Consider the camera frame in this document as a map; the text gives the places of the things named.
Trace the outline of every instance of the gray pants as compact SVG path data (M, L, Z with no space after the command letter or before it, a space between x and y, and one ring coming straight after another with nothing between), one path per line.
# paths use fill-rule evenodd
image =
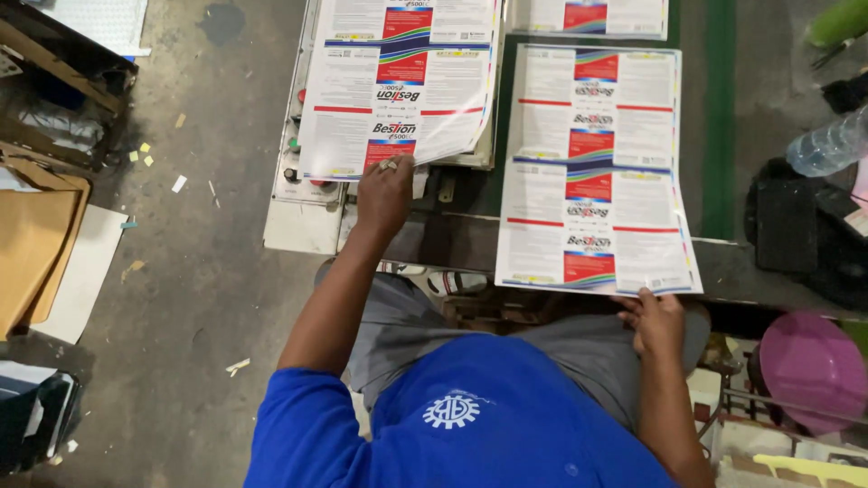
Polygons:
M319 270L317 283L327 270ZM691 311L685 325L681 361L689 373L708 342L711 325ZM350 388L365 395L370 411L379 394L414 361L467 333L478 332L448 328L443 315L410 280L376 273L350 356ZM634 332L617 316L576 315L513 335L546 353L606 412L635 430L640 363L633 350Z

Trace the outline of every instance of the man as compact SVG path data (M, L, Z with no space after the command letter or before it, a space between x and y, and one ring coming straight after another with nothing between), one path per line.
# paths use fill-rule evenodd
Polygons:
M358 224L295 322L245 486L713 486L685 382L707 320L642 289L615 298L618 317L511 337L447 328L408 280L374 273L410 211L412 157L393 161L365 171Z

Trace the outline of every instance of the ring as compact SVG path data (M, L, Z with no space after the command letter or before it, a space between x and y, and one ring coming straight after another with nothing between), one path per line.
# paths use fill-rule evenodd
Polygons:
M387 168L398 169L398 165L395 164L395 162L389 161L387 159L384 159L383 161L379 162L379 166L380 166L380 171L386 171Z

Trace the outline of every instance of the white logo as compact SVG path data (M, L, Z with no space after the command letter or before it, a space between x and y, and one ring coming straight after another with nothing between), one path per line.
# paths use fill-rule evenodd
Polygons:
M446 395L443 399L435 400L434 406L428 407L422 418L425 423L434 422L431 426L437 428L440 424L446 424L451 429L453 424L464 427L464 421L476 420L474 414L479 414L479 404L472 399L463 398L461 395Z

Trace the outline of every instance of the water bottle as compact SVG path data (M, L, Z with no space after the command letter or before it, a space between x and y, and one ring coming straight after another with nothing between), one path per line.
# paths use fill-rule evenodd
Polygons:
M805 176L827 176L868 155L868 106L822 129L800 135L786 160Z

